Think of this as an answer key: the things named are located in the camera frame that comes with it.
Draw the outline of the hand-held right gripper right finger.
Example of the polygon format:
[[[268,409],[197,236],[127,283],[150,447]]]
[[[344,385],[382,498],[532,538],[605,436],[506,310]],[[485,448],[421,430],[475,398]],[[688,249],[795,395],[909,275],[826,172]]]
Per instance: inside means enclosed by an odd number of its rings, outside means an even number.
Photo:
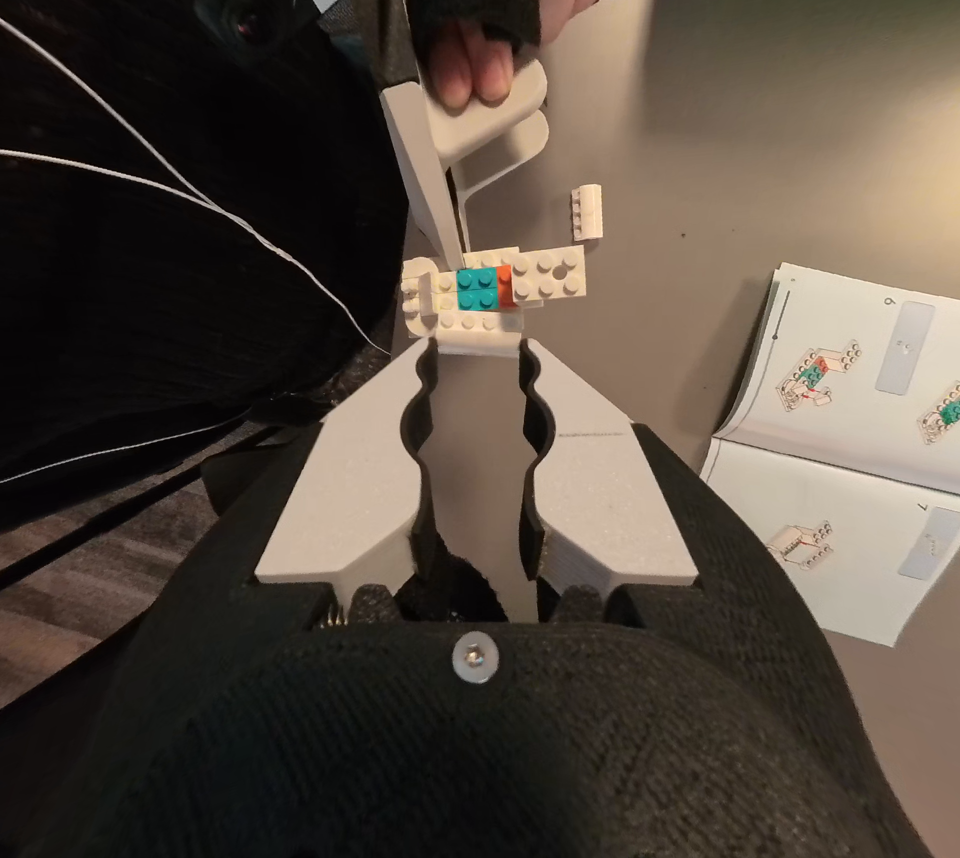
[[[687,588],[698,577],[631,419],[544,345],[519,346],[524,475],[519,552],[557,595],[627,585]]]

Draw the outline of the white four-stud lego brick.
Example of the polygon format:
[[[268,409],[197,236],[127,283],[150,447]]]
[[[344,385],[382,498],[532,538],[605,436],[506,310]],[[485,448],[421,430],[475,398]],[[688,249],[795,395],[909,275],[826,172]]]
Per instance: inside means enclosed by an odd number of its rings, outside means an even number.
[[[573,188],[570,214],[575,244],[601,240],[604,237],[602,186],[588,183]]]

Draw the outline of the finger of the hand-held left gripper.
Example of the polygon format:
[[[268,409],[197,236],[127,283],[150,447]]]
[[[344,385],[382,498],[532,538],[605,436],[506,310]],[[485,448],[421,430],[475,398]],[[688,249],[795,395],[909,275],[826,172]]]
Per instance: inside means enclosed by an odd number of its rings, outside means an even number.
[[[463,244],[446,156],[462,142],[466,110],[451,111],[419,82],[387,86],[379,98],[414,223],[450,269],[461,269]]]

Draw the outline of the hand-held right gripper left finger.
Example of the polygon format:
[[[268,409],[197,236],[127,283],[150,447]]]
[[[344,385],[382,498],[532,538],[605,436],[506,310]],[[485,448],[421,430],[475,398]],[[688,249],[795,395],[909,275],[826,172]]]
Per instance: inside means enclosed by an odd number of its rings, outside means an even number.
[[[326,583],[346,608],[356,590],[399,591],[438,556],[419,451],[433,425],[439,350],[420,339],[325,417],[256,566],[263,584]]]

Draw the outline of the white lego brick model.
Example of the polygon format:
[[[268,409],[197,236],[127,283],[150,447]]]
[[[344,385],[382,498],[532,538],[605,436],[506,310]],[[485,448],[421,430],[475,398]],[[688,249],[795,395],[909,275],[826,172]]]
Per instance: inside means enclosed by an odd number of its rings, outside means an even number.
[[[450,270],[439,259],[406,260],[399,289],[403,320],[413,338],[432,338],[449,355],[518,357],[524,312],[549,300],[586,294],[581,244],[522,252],[467,252]]]

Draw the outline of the open instruction booklet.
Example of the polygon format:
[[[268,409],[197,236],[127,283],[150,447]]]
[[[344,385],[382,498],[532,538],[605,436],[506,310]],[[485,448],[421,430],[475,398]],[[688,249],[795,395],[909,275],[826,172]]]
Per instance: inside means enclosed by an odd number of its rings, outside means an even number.
[[[818,625],[892,647],[958,553],[958,300],[783,263],[702,480]]]

